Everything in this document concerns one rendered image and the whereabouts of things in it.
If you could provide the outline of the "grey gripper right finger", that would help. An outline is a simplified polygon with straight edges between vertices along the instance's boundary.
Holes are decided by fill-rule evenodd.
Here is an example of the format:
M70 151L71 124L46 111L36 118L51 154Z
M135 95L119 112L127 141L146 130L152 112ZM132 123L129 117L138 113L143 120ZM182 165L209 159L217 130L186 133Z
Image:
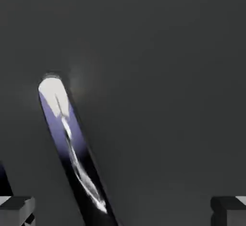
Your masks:
M214 196L210 226L246 226L246 196Z

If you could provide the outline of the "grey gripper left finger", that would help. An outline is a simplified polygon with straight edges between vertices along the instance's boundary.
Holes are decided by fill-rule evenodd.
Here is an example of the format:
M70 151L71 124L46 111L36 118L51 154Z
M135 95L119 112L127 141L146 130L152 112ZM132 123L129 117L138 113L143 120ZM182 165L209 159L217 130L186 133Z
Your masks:
M0 226L36 226L36 201L29 196L0 196Z

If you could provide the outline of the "dark grey cabinet door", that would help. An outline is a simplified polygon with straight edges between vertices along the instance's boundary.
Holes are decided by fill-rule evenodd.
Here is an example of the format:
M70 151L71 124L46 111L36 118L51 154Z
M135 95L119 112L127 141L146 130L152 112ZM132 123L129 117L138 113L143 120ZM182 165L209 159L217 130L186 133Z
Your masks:
M210 226L213 196L246 195L246 0L0 0L0 161L36 226L84 226L48 72L121 226Z

